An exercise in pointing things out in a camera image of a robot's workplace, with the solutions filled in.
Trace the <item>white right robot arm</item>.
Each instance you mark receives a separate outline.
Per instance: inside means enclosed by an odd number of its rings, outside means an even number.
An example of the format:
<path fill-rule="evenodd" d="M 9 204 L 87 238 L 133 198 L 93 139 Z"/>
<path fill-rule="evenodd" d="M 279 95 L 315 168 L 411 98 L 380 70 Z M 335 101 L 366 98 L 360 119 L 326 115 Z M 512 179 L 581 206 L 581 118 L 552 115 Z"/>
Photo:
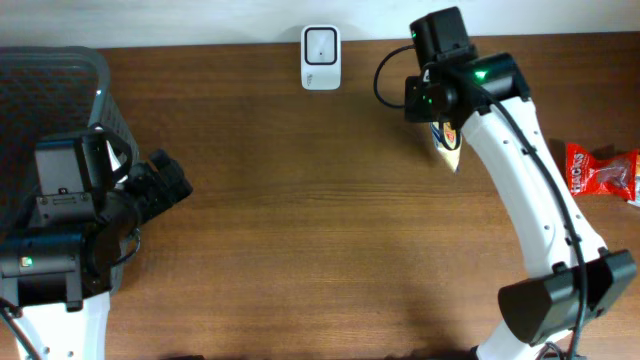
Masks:
<path fill-rule="evenodd" d="M 456 7 L 410 25 L 420 73 L 406 82 L 412 122 L 448 123 L 489 172 L 516 230 L 527 278 L 498 293 L 501 323 L 472 359 L 574 359 L 583 327 L 637 275 L 572 198 L 541 134 L 529 87 L 507 53 L 480 57 Z M 568 338 L 561 351 L 557 343 Z"/>

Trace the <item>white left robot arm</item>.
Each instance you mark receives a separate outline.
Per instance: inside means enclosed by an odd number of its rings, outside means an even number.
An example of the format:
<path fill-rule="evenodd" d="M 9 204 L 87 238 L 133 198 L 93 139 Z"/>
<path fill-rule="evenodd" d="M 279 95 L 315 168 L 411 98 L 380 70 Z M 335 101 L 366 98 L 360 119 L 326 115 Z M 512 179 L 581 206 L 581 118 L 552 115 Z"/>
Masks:
<path fill-rule="evenodd" d="M 47 136 L 34 155 L 31 209 L 1 242 L 1 320 L 25 359 L 102 359 L 111 295 L 141 227 L 193 187 L 165 151 L 135 162 L 106 129 Z"/>

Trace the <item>yellow snack bag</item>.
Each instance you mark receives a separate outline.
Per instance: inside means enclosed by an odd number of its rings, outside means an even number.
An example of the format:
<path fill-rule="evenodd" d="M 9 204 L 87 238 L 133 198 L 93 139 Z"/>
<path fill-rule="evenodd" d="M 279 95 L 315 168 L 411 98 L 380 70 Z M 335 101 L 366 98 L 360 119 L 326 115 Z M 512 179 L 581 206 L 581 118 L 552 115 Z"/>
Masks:
<path fill-rule="evenodd" d="M 457 173 L 461 153 L 461 135 L 451 127 L 449 122 L 432 122 L 430 130 L 436 152 L 444 160 L 447 167 L 453 173 Z"/>

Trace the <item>red Hacks candy bag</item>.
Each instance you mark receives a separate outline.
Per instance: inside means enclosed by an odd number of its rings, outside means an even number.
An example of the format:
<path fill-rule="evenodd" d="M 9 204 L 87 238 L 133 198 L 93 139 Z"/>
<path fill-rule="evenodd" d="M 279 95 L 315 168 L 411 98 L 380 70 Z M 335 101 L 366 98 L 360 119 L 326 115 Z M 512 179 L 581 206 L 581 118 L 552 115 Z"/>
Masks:
<path fill-rule="evenodd" d="M 638 149 L 598 160 L 578 144 L 566 145 L 565 175 L 573 196 L 616 195 L 625 201 L 635 201 L 638 171 Z"/>

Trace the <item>green Kleenex tissue pack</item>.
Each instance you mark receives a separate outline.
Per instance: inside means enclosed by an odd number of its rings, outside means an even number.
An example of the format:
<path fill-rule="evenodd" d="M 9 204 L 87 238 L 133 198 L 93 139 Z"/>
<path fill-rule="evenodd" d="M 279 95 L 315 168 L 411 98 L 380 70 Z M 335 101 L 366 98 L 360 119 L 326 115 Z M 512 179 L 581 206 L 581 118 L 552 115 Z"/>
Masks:
<path fill-rule="evenodd" d="M 626 201 L 628 204 L 635 206 L 635 207 L 640 207 L 640 197 L 636 196 L 635 200 L 627 200 Z"/>

